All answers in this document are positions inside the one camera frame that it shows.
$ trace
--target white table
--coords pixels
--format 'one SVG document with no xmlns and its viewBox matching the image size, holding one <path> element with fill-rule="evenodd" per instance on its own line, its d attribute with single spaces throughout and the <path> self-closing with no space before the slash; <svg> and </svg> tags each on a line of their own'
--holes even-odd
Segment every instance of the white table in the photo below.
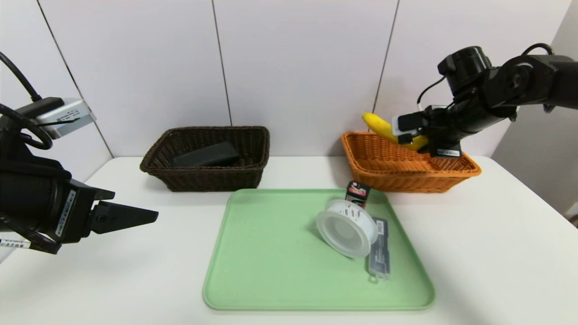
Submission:
<svg viewBox="0 0 578 325">
<path fill-rule="evenodd" d="M 0 265 L 0 324 L 578 324 L 578 230 L 498 164 L 446 194 L 387 194 L 436 288 L 418 312 L 219 312 L 202 286 L 230 193 L 171 193 L 109 161 L 88 184 L 157 222 Z M 272 157 L 260 188 L 345 187 L 343 157 Z"/>
</svg>

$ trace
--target yellow banana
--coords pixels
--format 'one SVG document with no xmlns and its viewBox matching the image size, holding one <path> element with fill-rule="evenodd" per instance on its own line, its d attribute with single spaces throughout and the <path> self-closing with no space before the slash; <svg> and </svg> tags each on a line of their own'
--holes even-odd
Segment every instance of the yellow banana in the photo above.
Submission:
<svg viewBox="0 0 578 325">
<path fill-rule="evenodd" d="M 389 141 L 398 144 L 398 140 L 391 130 L 391 125 L 379 117 L 377 114 L 365 113 L 363 114 L 363 121 L 369 126 L 369 128 L 375 132 L 378 136 L 386 138 Z M 419 148 L 425 146 L 428 143 L 428 138 L 423 135 L 418 135 L 413 138 L 413 143 L 407 145 L 401 145 L 404 148 L 417 151 Z"/>
</svg>

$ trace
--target green tray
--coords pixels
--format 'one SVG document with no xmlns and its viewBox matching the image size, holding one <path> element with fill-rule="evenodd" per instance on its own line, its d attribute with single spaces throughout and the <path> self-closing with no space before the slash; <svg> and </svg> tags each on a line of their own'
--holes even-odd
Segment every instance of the green tray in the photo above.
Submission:
<svg viewBox="0 0 578 325">
<path fill-rule="evenodd" d="M 372 191 L 366 210 L 387 219 L 391 275 L 367 272 L 327 245 L 317 214 L 345 190 L 240 190 L 231 195 L 203 297 L 214 309 L 258 311 L 416 310 L 434 287 L 386 196 Z"/>
</svg>

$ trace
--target red and black package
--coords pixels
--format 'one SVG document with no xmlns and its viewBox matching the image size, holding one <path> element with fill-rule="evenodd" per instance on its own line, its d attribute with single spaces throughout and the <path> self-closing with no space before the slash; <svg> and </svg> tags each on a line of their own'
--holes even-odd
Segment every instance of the red and black package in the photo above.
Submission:
<svg viewBox="0 0 578 325">
<path fill-rule="evenodd" d="M 347 193 L 345 194 L 345 199 L 365 209 L 365 203 L 369 197 L 370 190 L 371 187 L 369 185 L 351 181 L 349 182 L 349 185 L 347 185 Z"/>
</svg>

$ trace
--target wicker basket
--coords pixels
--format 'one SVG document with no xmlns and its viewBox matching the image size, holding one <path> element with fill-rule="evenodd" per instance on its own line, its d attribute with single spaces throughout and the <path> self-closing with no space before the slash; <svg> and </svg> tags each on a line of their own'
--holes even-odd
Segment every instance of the wicker basket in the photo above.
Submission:
<svg viewBox="0 0 578 325">
<path fill-rule="evenodd" d="M 431 158 L 377 136 L 349 132 L 341 137 L 353 179 L 387 192 L 442 193 L 481 174 L 465 153 L 459 159 Z"/>
<path fill-rule="evenodd" d="M 171 166 L 173 156 L 229 140 L 240 159 L 231 167 Z M 165 132 L 147 152 L 140 170 L 174 192 L 254 189 L 269 160 L 269 131 L 265 127 L 184 127 Z"/>
</svg>

